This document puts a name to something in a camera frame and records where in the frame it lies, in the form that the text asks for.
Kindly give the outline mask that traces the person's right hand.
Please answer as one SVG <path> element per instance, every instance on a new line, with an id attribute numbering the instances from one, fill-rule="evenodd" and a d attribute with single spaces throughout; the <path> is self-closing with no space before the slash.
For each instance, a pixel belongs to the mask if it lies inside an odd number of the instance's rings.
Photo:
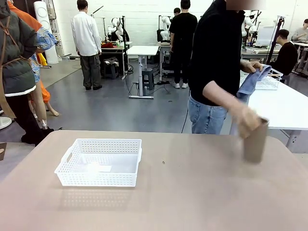
<path id="1" fill-rule="evenodd" d="M 242 107 L 240 111 L 236 113 L 235 119 L 239 135 L 243 139 L 248 138 L 262 123 L 257 113 L 248 106 Z"/>

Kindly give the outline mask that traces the person's left hand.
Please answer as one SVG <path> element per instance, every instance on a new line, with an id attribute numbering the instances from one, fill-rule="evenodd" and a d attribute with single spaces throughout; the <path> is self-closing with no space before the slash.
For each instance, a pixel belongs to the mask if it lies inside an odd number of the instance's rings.
<path id="1" fill-rule="evenodd" d="M 240 61 L 241 70 L 246 73 L 255 73 L 257 70 L 262 71 L 263 65 L 259 62 Z"/>

